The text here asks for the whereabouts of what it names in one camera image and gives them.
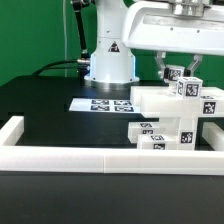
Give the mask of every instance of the table surface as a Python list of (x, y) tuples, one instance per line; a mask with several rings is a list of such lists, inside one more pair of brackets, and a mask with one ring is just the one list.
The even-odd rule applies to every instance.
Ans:
[[(127, 125), (145, 121), (140, 114), (68, 111), (74, 97), (129, 94), (21, 76), (0, 87), (0, 126), (24, 115), (21, 145), (135, 148)], [(219, 176), (0, 172), (0, 223), (221, 224), (223, 189)]]

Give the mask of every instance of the white block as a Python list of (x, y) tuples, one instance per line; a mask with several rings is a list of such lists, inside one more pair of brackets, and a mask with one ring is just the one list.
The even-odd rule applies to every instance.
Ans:
[(200, 100), (185, 100), (167, 95), (142, 95), (140, 111), (149, 117), (197, 117)]
[(183, 99), (199, 99), (203, 81), (196, 77), (179, 77), (176, 95)]
[(179, 144), (177, 145), (177, 150), (180, 151), (194, 151), (195, 144)]
[(168, 135), (139, 135), (138, 149), (146, 150), (176, 150), (178, 139)]
[(142, 95), (148, 95), (150, 99), (151, 95), (166, 95), (167, 93), (168, 87), (165, 86), (132, 86), (130, 101), (132, 105), (140, 106)]
[(224, 131), (213, 122), (203, 124), (202, 137), (216, 151), (224, 151)]
[(165, 130), (159, 122), (130, 122), (128, 126), (128, 138), (131, 143), (137, 143), (138, 135), (159, 134)]
[(137, 143), (140, 134), (178, 134), (179, 118), (161, 118), (159, 122), (130, 122), (128, 138), (131, 143)]
[(0, 130), (0, 145), (15, 145), (24, 132), (24, 118), (13, 116)]
[(105, 149), (2, 146), (0, 170), (104, 172)]
[(138, 173), (139, 154), (135, 149), (106, 150), (105, 173)]
[(179, 130), (180, 131), (196, 131), (198, 126), (198, 118), (188, 118), (188, 117), (181, 117), (179, 119)]
[(223, 152), (139, 150), (139, 173), (223, 175)]

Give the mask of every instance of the white rectangular block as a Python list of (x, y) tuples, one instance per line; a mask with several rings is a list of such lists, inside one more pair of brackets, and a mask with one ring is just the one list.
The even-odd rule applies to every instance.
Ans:
[(178, 139), (168, 135), (139, 135), (137, 148), (146, 150), (176, 150)]
[(137, 143), (138, 135), (159, 134), (165, 130), (159, 122), (130, 122), (128, 126), (128, 138), (131, 143)]
[(224, 131), (213, 122), (205, 122), (202, 137), (216, 151), (224, 151)]
[(24, 118), (13, 116), (0, 130), (0, 145), (15, 145), (24, 132)]
[(200, 100), (185, 100), (175, 96), (142, 95), (140, 111), (148, 117), (196, 117), (200, 111)]
[(138, 173), (138, 150), (106, 150), (104, 173)]
[(0, 146), (0, 170), (104, 172), (105, 149)]
[(141, 96), (148, 95), (166, 95), (168, 93), (168, 87), (166, 86), (132, 86), (130, 93), (130, 101), (134, 106), (140, 106)]

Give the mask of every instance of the green backdrop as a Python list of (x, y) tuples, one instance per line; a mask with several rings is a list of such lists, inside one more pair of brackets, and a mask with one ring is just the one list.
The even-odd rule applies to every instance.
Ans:
[[(6, 0), (0, 1), (0, 85), (20, 75), (30, 75), (41, 66), (64, 59), (63, 0)], [(87, 45), (90, 52), (96, 47), (96, 8), (82, 11)], [(80, 56), (74, 12), (67, 1), (69, 58)], [(143, 80), (155, 80), (157, 66), (154, 52), (133, 50), (136, 55), (136, 74)], [(167, 64), (188, 66), (191, 55), (170, 53)], [(209, 86), (224, 89), (224, 57), (204, 56), (195, 73)], [(48, 71), (45, 75), (64, 72)]]

